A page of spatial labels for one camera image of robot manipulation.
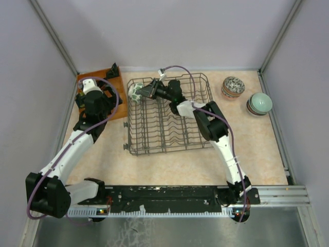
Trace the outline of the dark leaf pattern bowl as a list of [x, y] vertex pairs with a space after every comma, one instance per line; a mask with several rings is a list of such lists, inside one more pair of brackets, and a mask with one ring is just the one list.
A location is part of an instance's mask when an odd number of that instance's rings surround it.
[[224, 79], [224, 88], [229, 93], [242, 94], [245, 91], [245, 84], [237, 77], [227, 77]]

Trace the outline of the green leaf pattern bowl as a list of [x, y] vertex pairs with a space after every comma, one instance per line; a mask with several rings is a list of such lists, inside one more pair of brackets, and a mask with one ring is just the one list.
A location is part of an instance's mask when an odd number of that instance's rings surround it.
[[137, 91], [143, 88], [143, 83], [133, 83], [128, 90], [128, 97], [134, 103], [139, 103], [141, 100], [141, 95]]

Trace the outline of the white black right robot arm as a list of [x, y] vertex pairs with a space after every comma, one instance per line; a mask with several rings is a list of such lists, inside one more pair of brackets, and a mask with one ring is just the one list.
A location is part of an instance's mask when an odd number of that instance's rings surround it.
[[159, 79], [144, 86], [135, 86], [131, 98], [162, 98], [168, 100], [173, 114], [196, 120], [202, 137], [209, 141], [226, 166], [226, 179], [230, 199], [237, 204], [247, 204], [251, 182], [239, 165], [234, 149], [234, 135], [224, 115], [214, 101], [197, 103], [182, 93], [180, 81], [170, 80], [165, 86]]

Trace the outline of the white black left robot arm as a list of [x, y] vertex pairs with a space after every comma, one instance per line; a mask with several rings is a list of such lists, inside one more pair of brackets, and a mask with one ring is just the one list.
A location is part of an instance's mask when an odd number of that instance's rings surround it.
[[84, 94], [85, 117], [79, 118], [69, 140], [48, 165], [26, 177], [26, 213], [29, 219], [45, 216], [62, 218], [72, 205], [88, 199], [101, 204], [107, 198], [101, 180], [86, 178], [78, 184], [66, 184], [76, 164], [95, 144], [121, 104], [118, 91], [107, 80], [89, 77], [80, 83]]

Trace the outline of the green striped bowl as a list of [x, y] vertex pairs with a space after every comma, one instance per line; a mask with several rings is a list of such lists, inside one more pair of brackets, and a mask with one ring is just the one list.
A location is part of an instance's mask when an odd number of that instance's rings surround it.
[[253, 94], [248, 102], [257, 113], [270, 112], [273, 107], [272, 99], [264, 93]]

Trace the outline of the orange flower green leaf bowl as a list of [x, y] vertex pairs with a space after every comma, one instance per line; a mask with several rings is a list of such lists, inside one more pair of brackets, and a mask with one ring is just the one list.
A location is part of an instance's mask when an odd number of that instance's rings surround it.
[[243, 92], [240, 94], [229, 94], [223, 87], [221, 88], [222, 94], [227, 97], [228, 99], [237, 99], [242, 96]]

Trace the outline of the yellow blue swirl bowl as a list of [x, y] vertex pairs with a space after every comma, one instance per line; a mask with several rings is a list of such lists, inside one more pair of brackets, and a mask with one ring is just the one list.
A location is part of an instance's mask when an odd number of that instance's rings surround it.
[[255, 115], [255, 116], [265, 116], [268, 114], [268, 112], [265, 113], [257, 113], [249, 104], [249, 102], [246, 103], [246, 107], [249, 113]]

